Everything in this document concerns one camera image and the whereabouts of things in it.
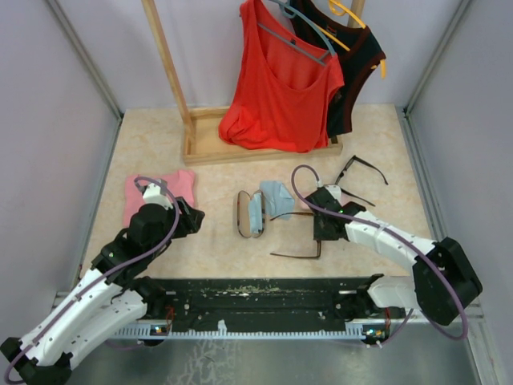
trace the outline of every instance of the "wooden clothes rack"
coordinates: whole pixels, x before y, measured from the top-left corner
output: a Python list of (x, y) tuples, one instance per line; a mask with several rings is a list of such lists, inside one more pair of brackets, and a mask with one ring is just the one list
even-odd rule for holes
[[(185, 135), (182, 157), (187, 166), (200, 164), (219, 164), (242, 162), (249, 160), (275, 160), (294, 158), (304, 155), (338, 156), (342, 151), (342, 142), (332, 138), (328, 147), (317, 148), (308, 154), (284, 152), (274, 149), (248, 150), (236, 145), (227, 144), (219, 137), (218, 127), (221, 119), (228, 110), (223, 107), (188, 108), (184, 93), (176, 74), (168, 41), (164, 34), (155, 0), (142, 0), (148, 23), (159, 50), (166, 76), (175, 101), (184, 122)], [(353, 0), (351, 10), (360, 18), (365, 0)]]

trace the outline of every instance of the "pink cloth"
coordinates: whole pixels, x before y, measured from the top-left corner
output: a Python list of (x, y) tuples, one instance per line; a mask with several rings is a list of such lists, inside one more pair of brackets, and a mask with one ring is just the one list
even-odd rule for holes
[[(130, 225), (130, 218), (137, 213), (142, 205), (144, 205), (143, 194), (136, 188), (134, 179), (139, 174), (127, 176), (125, 180), (125, 211), (123, 213), (123, 227)], [(194, 194), (192, 187), (196, 174), (189, 170), (178, 170), (173, 174), (156, 176), (168, 183), (168, 188), (175, 197), (183, 197), (187, 203), (194, 207)]]

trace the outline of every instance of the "shirt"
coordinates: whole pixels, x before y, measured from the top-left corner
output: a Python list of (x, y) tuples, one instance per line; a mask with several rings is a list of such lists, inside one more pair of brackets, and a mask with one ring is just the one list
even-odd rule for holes
[[(312, 0), (292, 0), (291, 6), (330, 32), (349, 48), (348, 52), (332, 42), (344, 71), (345, 86), (338, 90), (329, 104), (327, 131), (329, 137), (352, 132), (351, 112), (358, 94), (373, 73), (373, 66), (378, 66), (380, 61), (386, 58), (385, 53), (368, 26), (366, 28), (349, 28), (338, 24), (320, 12)], [(293, 18), (292, 25), (296, 35), (301, 39), (317, 47), (324, 46), (319, 36), (302, 19)]]
[(258, 26), (320, 58), (325, 49), (301, 41), (283, 27), (261, 0), (240, 6), (244, 53), (232, 105), (220, 122), (219, 136), (248, 149), (308, 152), (328, 145), (328, 104), (343, 85), (336, 55), (325, 65)]

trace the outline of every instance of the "gray hanger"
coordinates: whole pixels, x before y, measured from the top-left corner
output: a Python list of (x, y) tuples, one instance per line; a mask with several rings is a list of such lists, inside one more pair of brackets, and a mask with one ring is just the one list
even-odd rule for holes
[[(329, 40), (324, 36), (324, 34), (317, 28), (317, 26), (315, 24), (313, 24), (312, 21), (310, 21), (309, 18), (307, 18), (306, 16), (304, 16), (299, 10), (291, 7), (289, 5), (289, 1), (287, 1), (287, 3), (283, 3), (283, 2), (280, 2), (279, 0), (269, 0), (270, 2), (275, 2), (276, 4), (278, 4), (280, 6), (280, 9), (281, 9), (281, 13), (286, 17), (286, 18), (294, 18), (296, 16), (299, 16), (300, 18), (302, 18), (303, 20), (305, 20), (305, 22), (311, 26), (318, 34), (319, 36), (321, 36), (321, 39), (322, 41), (326, 44), (326, 46), (328, 47), (328, 50), (320, 57), (320, 58), (316, 58), (315, 56), (311, 55), (309, 52), (303, 50), (302, 48), (298, 47), (296, 44), (294, 43), (291, 43), (289, 40), (287, 40), (286, 38), (280, 36), (279, 34), (277, 34), (276, 32), (270, 30), (268, 27), (264, 26), (262, 23), (258, 23), (258, 26), (260, 28), (262, 28), (263, 30), (269, 32), (272, 36), (274, 36), (275, 38), (277, 39), (280, 39), (282, 42), (288, 44), (289, 46), (291, 46), (292, 48), (294, 48), (295, 50), (301, 52), (303, 55), (305, 56), (308, 56), (309, 58), (311, 58), (312, 60), (314, 60), (315, 62), (321, 64), (322, 66), (325, 66), (325, 63), (324, 63), (324, 58), (326, 57), (326, 55), (328, 53), (330, 53), (332, 56), (335, 56), (335, 50), (333, 49), (333, 46), (331, 45), (331, 43), (329, 42)], [(285, 11), (285, 9), (291, 11), (293, 14), (289, 14)]]

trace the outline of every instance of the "marble floor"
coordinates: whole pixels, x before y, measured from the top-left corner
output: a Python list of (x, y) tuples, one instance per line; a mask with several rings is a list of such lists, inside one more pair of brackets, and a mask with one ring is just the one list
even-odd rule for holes
[[(168, 251), (153, 261), (145, 275), (155, 278), (294, 278), (351, 277), (375, 273), (404, 275), (394, 263), (374, 251), (346, 241), (323, 242), (319, 260), (274, 257), (271, 252), (314, 252), (312, 220), (293, 217), (268, 222), (265, 234), (244, 239), (236, 231), (234, 201), (238, 191), (253, 192), (261, 180), (281, 180), (290, 188), (290, 174), (301, 163), (313, 166), (325, 183), (333, 183), (345, 162), (356, 154), (380, 168), (390, 185), (375, 171), (355, 164), (342, 180), (342, 187), (376, 204), (371, 211), (384, 221), (430, 237), (401, 127), (393, 105), (357, 105), (353, 132), (341, 137), (340, 156), (309, 156), (239, 164), (195, 166), (196, 207), (205, 211), (198, 234), (173, 241)], [(176, 109), (127, 111), (105, 189), (99, 204), (84, 268), (122, 226), (124, 181), (139, 173), (158, 176), (185, 168), (181, 159), (183, 126)], [(298, 173), (304, 193), (315, 189), (307, 171)]]

